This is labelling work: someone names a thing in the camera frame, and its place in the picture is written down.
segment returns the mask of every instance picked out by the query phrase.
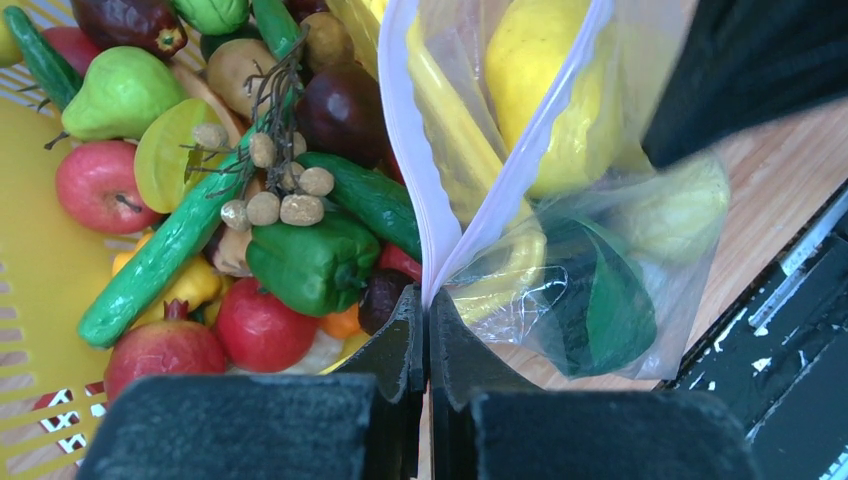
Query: green cucumber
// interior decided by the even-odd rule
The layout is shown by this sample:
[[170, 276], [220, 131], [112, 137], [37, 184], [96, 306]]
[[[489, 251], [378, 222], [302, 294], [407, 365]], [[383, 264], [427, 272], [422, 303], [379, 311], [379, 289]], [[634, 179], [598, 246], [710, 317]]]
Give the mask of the green cucumber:
[[300, 26], [282, 0], [253, 0], [253, 17], [268, 50], [282, 60], [300, 36]]
[[421, 262], [421, 236], [412, 199], [403, 185], [345, 158], [307, 152], [297, 157], [304, 168], [321, 167], [335, 178], [327, 199], [349, 210], [381, 240]]
[[[251, 127], [239, 147], [249, 148]], [[218, 167], [225, 170], [240, 162], [231, 153]], [[77, 333], [95, 348], [109, 348], [135, 319], [173, 282], [183, 265], [200, 253], [221, 222], [221, 207], [241, 192], [253, 174], [253, 163], [243, 162], [243, 175], [212, 173], [200, 181], [153, 237], [127, 262], [88, 307]]]
[[3, 19], [33, 79], [56, 108], [64, 111], [82, 88], [82, 75], [50, 45], [22, 8], [4, 8]]

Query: wooden surface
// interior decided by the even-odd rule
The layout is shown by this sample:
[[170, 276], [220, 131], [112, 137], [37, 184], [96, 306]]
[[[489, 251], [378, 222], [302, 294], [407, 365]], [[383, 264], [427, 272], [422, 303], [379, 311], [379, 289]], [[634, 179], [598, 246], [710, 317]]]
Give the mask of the wooden surface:
[[[771, 262], [848, 179], [848, 104], [765, 125], [718, 147], [733, 199], [689, 345]], [[647, 390], [656, 381], [606, 375], [568, 381], [539, 355], [511, 346], [494, 350], [529, 380], [550, 390]], [[421, 419], [420, 479], [429, 479], [429, 413]]]

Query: red chili pepper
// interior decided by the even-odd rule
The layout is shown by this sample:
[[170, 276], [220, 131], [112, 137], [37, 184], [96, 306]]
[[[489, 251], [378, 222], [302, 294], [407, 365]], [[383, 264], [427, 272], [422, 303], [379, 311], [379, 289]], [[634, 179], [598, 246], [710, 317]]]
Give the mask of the red chili pepper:
[[400, 270], [412, 277], [417, 283], [421, 283], [421, 264], [391, 243], [386, 244], [386, 248], [380, 254], [380, 259], [377, 261], [377, 268]]
[[397, 164], [395, 152], [392, 151], [391, 148], [389, 148], [389, 153], [386, 155], [385, 169], [386, 175], [388, 175], [389, 178], [401, 185], [406, 185], [403, 181], [403, 174], [400, 172], [400, 166]]

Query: green pear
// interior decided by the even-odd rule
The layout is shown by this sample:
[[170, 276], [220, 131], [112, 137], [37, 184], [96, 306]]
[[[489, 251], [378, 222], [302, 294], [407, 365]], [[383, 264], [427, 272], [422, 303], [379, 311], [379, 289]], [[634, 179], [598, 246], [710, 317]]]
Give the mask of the green pear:
[[140, 48], [114, 47], [91, 62], [62, 125], [83, 142], [140, 140], [154, 120], [188, 98], [161, 60]]

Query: clear plastic bag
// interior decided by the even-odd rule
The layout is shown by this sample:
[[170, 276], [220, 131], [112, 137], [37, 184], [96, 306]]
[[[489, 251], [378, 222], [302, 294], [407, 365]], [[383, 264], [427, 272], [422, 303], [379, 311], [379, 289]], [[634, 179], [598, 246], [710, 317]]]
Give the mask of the clear plastic bag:
[[389, 2], [425, 303], [446, 288], [486, 342], [569, 377], [674, 376], [730, 194], [709, 152], [659, 175], [639, 147], [683, 26], [677, 0]]

